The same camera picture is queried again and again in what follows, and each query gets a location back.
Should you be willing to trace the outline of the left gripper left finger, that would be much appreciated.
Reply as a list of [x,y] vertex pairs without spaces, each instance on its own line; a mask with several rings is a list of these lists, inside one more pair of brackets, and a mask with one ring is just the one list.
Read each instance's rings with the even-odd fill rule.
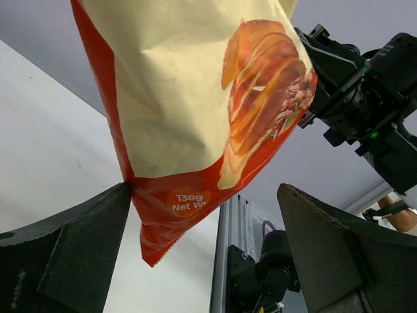
[[103,312],[131,202],[119,183],[1,234],[2,312]]

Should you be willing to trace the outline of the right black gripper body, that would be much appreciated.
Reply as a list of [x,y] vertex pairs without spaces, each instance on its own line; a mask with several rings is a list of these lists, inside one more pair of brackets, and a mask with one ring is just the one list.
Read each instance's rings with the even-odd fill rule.
[[320,119],[331,129],[372,129],[369,59],[355,45],[332,40],[320,24],[308,34],[297,27],[295,31],[317,75],[314,101],[299,126],[306,128]]

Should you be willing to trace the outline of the cassava chips bag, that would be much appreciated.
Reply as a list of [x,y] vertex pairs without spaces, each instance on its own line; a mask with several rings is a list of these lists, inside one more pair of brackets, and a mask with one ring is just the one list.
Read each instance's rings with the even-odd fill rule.
[[156,265],[269,163],[313,101],[295,1],[73,1]]

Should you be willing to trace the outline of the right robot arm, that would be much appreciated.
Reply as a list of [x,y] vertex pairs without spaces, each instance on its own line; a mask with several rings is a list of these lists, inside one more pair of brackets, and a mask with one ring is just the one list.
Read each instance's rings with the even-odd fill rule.
[[416,37],[398,33],[382,48],[360,53],[317,25],[295,30],[318,77],[314,100],[299,122],[315,119],[334,147],[358,142],[356,154],[400,195],[416,186],[416,136],[404,120],[416,111]]

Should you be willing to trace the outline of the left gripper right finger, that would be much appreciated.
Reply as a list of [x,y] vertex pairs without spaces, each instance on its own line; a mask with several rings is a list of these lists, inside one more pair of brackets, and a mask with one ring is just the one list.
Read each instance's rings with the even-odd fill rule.
[[415,312],[416,237],[281,184],[277,198],[309,312]]

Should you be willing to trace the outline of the person forearm in background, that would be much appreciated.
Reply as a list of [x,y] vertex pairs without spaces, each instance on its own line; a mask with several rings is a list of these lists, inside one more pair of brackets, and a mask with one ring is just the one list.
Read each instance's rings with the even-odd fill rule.
[[401,233],[407,233],[416,226],[416,210],[405,209],[388,216],[379,222],[379,225]]

